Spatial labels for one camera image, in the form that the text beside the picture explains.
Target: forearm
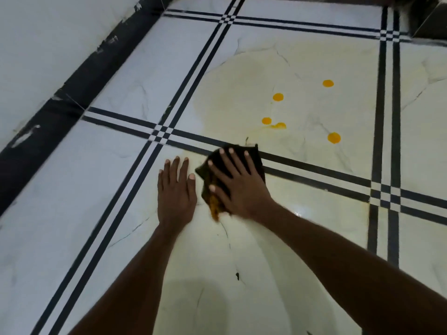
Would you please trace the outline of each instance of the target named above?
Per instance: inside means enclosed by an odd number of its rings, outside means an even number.
[[[151,334],[163,277],[178,234],[157,227],[70,335]]]
[[[278,204],[263,209],[256,220],[286,242],[372,334],[447,333],[447,300],[383,259]]]

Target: finger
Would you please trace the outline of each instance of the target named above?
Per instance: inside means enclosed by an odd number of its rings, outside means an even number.
[[[165,169],[163,170],[163,188],[166,188],[169,186],[169,168],[171,165],[171,161],[169,159],[166,159],[165,161]]]
[[[245,156],[245,159],[247,160],[247,164],[249,165],[250,174],[251,175],[257,174],[256,167],[254,166],[253,159],[251,158],[249,152],[245,151],[244,156]]]
[[[177,169],[178,164],[180,163],[180,157],[176,156],[171,165],[171,171],[169,173],[169,183],[176,184],[177,183]]]
[[[163,176],[163,171],[160,169],[158,172],[158,184],[157,184],[158,195],[160,195],[161,192],[163,191],[163,177],[162,176]]]
[[[225,166],[227,167],[228,171],[231,175],[234,177],[237,177],[240,175],[240,173],[237,171],[236,167],[232,164],[230,159],[228,158],[227,154],[223,150],[223,148],[219,149],[220,157],[222,158],[222,161],[224,162]]]
[[[180,168],[180,174],[178,176],[178,182],[184,187],[186,187],[186,175],[188,174],[189,162],[190,161],[187,157],[183,160],[182,167]]]
[[[221,180],[226,186],[228,186],[231,182],[231,179],[226,176],[224,173],[222,173],[217,167],[214,165],[214,163],[211,160],[208,160],[208,166],[211,169],[211,171],[214,173],[214,175],[217,176],[219,180]]]
[[[230,152],[230,155],[231,155],[234,163],[236,164],[236,167],[238,168],[239,173],[241,173],[242,175],[248,175],[247,169],[245,168],[244,164],[241,162],[241,160],[239,159],[237,154],[234,152],[234,149],[230,148],[230,149],[228,149],[228,151]]]
[[[187,186],[188,186],[188,196],[190,198],[190,202],[196,205],[197,194],[195,192],[195,175],[192,173],[188,176]]]
[[[210,185],[210,191],[215,193],[217,195],[217,197],[220,198],[222,203],[225,205],[225,208],[232,211],[232,207],[231,207],[232,204],[231,204],[230,198],[225,194],[225,192],[223,191],[222,188],[212,184],[212,185]]]

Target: white wall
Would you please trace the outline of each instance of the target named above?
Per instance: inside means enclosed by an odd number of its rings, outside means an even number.
[[[138,0],[0,0],[0,150]]]

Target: hand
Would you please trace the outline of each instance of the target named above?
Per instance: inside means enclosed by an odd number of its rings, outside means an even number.
[[[170,232],[180,233],[192,219],[197,204],[195,192],[195,176],[190,174],[188,179],[189,160],[186,157],[180,168],[177,181],[177,169],[180,158],[177,156],[172,162],[166,160],[165,169],[158,174],[158,220],[161,228]]]
[[[274,203],[274,201],[265,183],[256,171],[249,152],[245,151],[244,156],[247,160],[250,173],[248,173],[243,163],[239,160],[233,148],[228,149],[228,151],[236,167],[227,157],[223,149],[220,149],[219,152],[232,178],[217,169],[211,160],[208,161],[208,165],[211,171],[228,187],[231,198],[221,188],[215,185],[210,185],[210,191],[221,199],[225,207],[232,214],[238,215],[241,218],[256,220],[261,211],[271,203]]]

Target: black wall baseboard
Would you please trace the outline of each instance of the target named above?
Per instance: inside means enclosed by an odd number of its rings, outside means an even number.
[[[140,0],[139,7],[135,6],[135,13],[115,27],[97,51],[82,63],[52,99],[42,106],[0,152],[0,216],[79,120],[84,113],[83,108],[90,106],[171,1]]]

